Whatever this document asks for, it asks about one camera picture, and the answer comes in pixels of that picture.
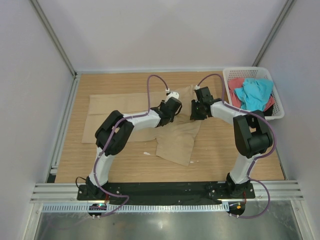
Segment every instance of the cyan cloth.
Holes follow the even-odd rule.
[[[246,78],[242,87],[234,89],[234,93],[241,101],[243,110],[263,111],[269,101],[274,83],[268,79]]]

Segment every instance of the plastic basket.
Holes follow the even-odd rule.
[[[270,73],[267,69],[264,67],[256,67],[256,66],[250,66],[250,67],[228,67],[223,70],[223,78],[224,78],[224,84],[226,87],[226,94],[229,99],[229,103],[232,104],[232,100],[229,93],[228,88],[228,82],[231,79],[235,78],[255,78],[255,79],[268,79],[270,81],[273,81]],[[274,98],[274,105],[273,105],[273,111],[272,116],[266,116],[266,120],[273,120],[273,119],[281,119],[285,116],[284,108],[281,104],[279,94],[277,92],[277,89],[275,85],[273,85],[272,93],[271,95]]]

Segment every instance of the red cloth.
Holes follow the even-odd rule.
[[[238,96],[235,94],[235,89],[242,88],[242,84],[244,83],[245,79],[243,77],[238,77],[231,79],[228,81],[229,93],[232,101],[232,105],[241,108],[241,101]],[[263,111],[268,110],[273,104],[275,104],[274,98],[270,95],[269,101],[265,105],[265,109]]]

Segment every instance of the wooden table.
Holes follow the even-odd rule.
[[[196,85],[212,72],[160,72],[170,89]],[[96,146],[81,143],[89,107],[89,95],[145,93],[147,77],[151,73],[83,74],[80,79],[67,135],[56,175],[56,183],[73,183],[76,177],[87,177],[92,170]],[[218,77],[208,78],[214,98],[221,97],[222,83]],[[163,83],[154,78],[150,91],[164,91]],[[233,168],[238,151],[233,127],[217,118],[202,122],[195,138],[188,167],[155,156],[156,140],[129,142],[117,155],[109,174],[110,182],[194,182],[224,181]],[[277,153],[260,160],[251,175],[259,180],[283,180]]]

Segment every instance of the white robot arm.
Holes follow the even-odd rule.
[[[225,106],[220,98],[214,99],[208,87],[196,87],[194,91],[197,100],[191,102],[191,120],[214,117],[233,125],[239,154],[233,169],[226,177],[226,185],[230,196],[240,196],[250,183],[248,173],[253,169],[253,161],[273,144],[270,130],[259,118]],[[253,113],[265,118],[262,111]]]
[[[104,154],[100,156],[96,167],[93,167],[90,175],[86,178],[85,184],[88,198],[99,199],[101,194],[104,194],[99,190],[98,186],[104,187],[108,182],[111,165],[116,155],[125,147],[132,132],[145,128],[162,127],[168,123],[172,123],[175,115],[180,112],[181,108],[182,103],[179,101],[179,94],[177,92],[170,92],[158,107],[152,107],[148,112],[121,114],[117,110],[113,111],[95,133],[97,145],[96,158],[103,151],[115,124],[120,119],[125,118],[125,120],[118,125],[118,129],[113,134]]]

